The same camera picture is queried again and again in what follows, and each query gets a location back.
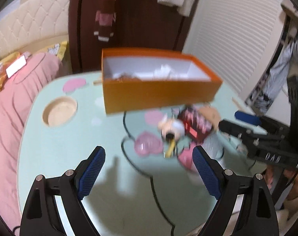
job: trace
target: tufted headboard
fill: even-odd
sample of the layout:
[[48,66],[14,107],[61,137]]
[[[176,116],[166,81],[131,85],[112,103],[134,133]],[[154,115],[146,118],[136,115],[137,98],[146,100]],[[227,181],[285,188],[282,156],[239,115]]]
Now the tufted headboard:
[[0,21],[0,57],[68,40],[69,0],[28,0]]

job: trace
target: pink heart decal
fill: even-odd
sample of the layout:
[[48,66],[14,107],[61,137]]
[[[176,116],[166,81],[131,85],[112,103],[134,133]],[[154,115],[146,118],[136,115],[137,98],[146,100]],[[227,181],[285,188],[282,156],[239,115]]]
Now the pink heart decal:
[[200,144],[195,144],[191,142],[189,148],[184,148],[183,151],[178,156],[178,161],[187,169],[197,172],[195,164],[193,163],[193,149]]
[[158,126],[158,123],[163,119],[164,114],[157,109],[149,110],[145,113],[145,122],[150,126]]
[[163,152],[162,139],[150,132],[144,131],[135,140],[134,149],[139,156],[160,154]]
[[63,86],[63,92],[69,93],[73,92],[78,88],[81,88],[87,84],[86,79],[84,78],[74,78],[68,80]]

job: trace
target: orange shoe box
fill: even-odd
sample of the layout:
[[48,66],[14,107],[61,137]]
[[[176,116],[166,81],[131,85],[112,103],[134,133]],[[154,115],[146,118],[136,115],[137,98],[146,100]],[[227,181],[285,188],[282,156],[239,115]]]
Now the orange shoe box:
[[[170,79],[157,78],[161,65]],[[192,55],[145,48],[103,49],[102,82],[106,113],[210,102],[222,84]]]

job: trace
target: yellow object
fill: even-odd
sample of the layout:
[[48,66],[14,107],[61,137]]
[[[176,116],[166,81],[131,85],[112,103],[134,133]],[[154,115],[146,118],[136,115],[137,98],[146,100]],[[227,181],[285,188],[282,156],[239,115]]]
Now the yellow object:
[[170,157],[172,156],[172,153],[173,153],[175,147],[176,147],[176,142],[175,142],[175,140],[173,139],[173,140],[171,140],[171,142],[170,142],[170,145],[169,145],[168,150],[165,152],[165,158],[170,158]]
[[0,62],[3,63],[3,70],[0,73],[0,91],[7,79],[7,74],[6,74],[7,67],[9,67],[12,64],[12,62],[14,62],[19,57],[20,57],[20,53],[14,52],[8,55],[6,58],[3,58],[2,60],[0,60]]
[[61,43],[49,45],[38,50],[36,53],[49,52],[51,54],[56,55],[62,61],[66,52],[67,44],[68,41],[63,41]]

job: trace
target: yellow cloth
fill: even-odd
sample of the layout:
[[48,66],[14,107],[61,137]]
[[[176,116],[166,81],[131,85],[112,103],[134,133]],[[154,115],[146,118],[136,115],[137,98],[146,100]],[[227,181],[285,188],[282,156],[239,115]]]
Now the yellow cloth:
[[3,69],[2,69],[2,72],[0,72],[0,91],[5,81],[7,80],[7,74],[6,74],[7,67],[9,67],[11,63],[14,62],[19,57],[20,57],[20,53],[14,52],[0,61],[1,63],[3,63]]
[[46,46],[43,49],[38,50],[36,53],[48,52],[56,55],[62,61],[66,52],[67,44],[68,41],[63,41],[61,43]]

